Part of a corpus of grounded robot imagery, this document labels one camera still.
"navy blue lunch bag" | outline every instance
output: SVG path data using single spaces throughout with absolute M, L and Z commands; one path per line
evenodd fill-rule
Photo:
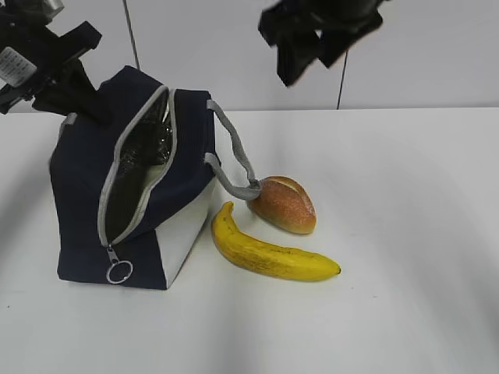
M 171 90 L 132 67 L 99 94 L 102 126 L 77 114 L 62 123 L 50 160 L 61 279 L 164 290 L 207 218 L 215 177 L 235 197 L 260 185 L 234 127 L 207 91 Z M 230 132 L 247 187 L 236 187 L 215 151 L 214 116 Z

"zipper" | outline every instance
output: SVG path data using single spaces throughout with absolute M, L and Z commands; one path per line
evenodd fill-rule
M 111 262 L 111 266 L 108 269 L 106 277 L 107 277 L 109 283 L 112 283 L 112 284 L 120 284 L 120 283 L 126 281 L 126 279 L 128 279 L 130 277 L 131 273 L 133 272 L 133 265 L 129 261 L 121 261 L 118 258 L 118 256 L 116 255 L 112 246 L 117 245 L 118 243 L 122 242 L 133 230 L 136 229 L 136 227 L 142 221 L 143 215 L 145 214 L 145 211 L 147 208 L 147 204 L 149 202 L 151 191 L 166 176 L 166 174 L 168 173 L 168 170 L 172 166 L 173 159 L 175 158 L 175 152 L 176 152 L 176 148 L 177 148 L 177 126 L 176 126 L 176 120 L 175 120 L 175 90 L 171 90 L 170 94 L 168 95 L 167 109 L 165 111 L 165 116 L 163 118 L 165 120 L 165 118 L 169 112 L 171 124 L 172 124 L 172 149 L 171 149 L 168 161 L 164 165 L 161 173 L 159 173 L 156 176 L 156 178 L 151 180 L 147 184 L 147 186 L 145 186 L 143 188 L 139 202 L 137 204 L 137 207 L 133 213 L 132 219 L 130 220 L 128 226 L 125 228 L 125 230 L 120 235 L 118 235 L 115 239 L 113 239 L 111 242 L 109 242 L 107 235 L 106 235 L 105 219 L 106 219 L 106 212 L 108 210 L 109 196 L 112 193 L 112 188 L 113 188 L 113 185 L 114 185 L 114 182 L 116 179 L 116 175 L 117 175 L 118 169 L 119 169 L 122 147 L 123 147 L 123 144 L 125 143 L 128 135 L 133 131 L 135 126 L 138 123 L 140 123 L 140 119 L 144 116 L 144 114 L 150 109 L 150 107 L 156 102 L 156 100 L 167 89 L 168 88 L 166 86 L 160 86 L 151 95 L 149 100 L 147 100 L 146 104 L 138 111 L 138 113 L 135 115 L 135 117 L 132 119 L 132 121 L 130 121 L 130 123 L 126 126 L 123 133 L 118 138 L 118 141 L 116 142 L 116 145 L 115 145 L 114 160 L 113 160 L 113 163 L 112 163 L 110 170 L 108 172 L 108 176 L 105 180 L 104 187 L 101 191 L 101 198 L 99 199 L 99 209 L 97 212 L 97 232 L 99 234 L 99 239 L 101 241 L 102 246 L 107 249 L 109 261 Z M 112 270 L 116 266 L 118 266 L 119 264 L 123 264 L 123 263 L 129 267 L 128 275 L 123 277 L 123 279 L 121 279 L 119 281 L 111 280 L 110 273 L 112 272 Z

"gray handle strap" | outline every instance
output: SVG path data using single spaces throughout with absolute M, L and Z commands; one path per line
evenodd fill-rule
M 261 186 L 258 180 L 255 177 L 255 172 L 251 166 L 244 149 L 242 148 L 241 139 L 237 131 L 235 130 L 234 125 L 228 120 L 224 111 L 220 108 L 220 106 L 213 100 L 207 101 L 207 109 L 212 110 L 220 120 L 220 123 L 227 129 L 228 133 L 231 136 L 232 141 L 232 152 L 234 153 L 235 159 L 241 164 L 243 168 L 245 168 L 247 173 L 247 178 L 249 182 L 248 187 L 238 187 L 233 185 L 227 178 L 227 175 L 221 169 L 220 162 L 218 158 L 209 152 L 206 152 L 204 155 L 205 164 L 209 164 L 213 169 L 213 172 L 217 179 L 220 181 L 221 185 L 225 188 L 225 190 L 233 195 L 237 199 L 241 200 L 255 200 L 261 192 Z

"yellow banana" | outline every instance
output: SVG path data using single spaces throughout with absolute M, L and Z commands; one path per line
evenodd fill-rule
M 211 230 L 221 254 L 235 265 L 296 281 L 322 281 L 342 271 L 326 256 L 262 242 L 242 233 L 232 218 L 233 207 L 232 201 L 224 204 L 213 219 Z

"white wall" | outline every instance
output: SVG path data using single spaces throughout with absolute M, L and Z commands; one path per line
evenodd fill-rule
M 497 0 L 394 0 L 349 52 L 342 108 L 499 103 Z
M 335 108 L 342 60 L 314 64 L 291 89 L 257 30 L 277 0 L 127 0 L 141 68 L 164 84 L 208 89 L 227 109 Z M 65 0 L 58 33 L 90 21 L 104 34 L 83 58 L 95 84 L 134 65 L 122 0 Z M 394 0 L 384 25 L 349 53 L 341 108 L 496 106 L 499 2 Z M 16 111 L 29 107 L 20 105 Z
M 341 66 L 319 62 L 291 89 L 258 32 L 275 0 L 128 0 L 141 68 L 168 86 L 208 89 L 229 109 L 336 108 Z

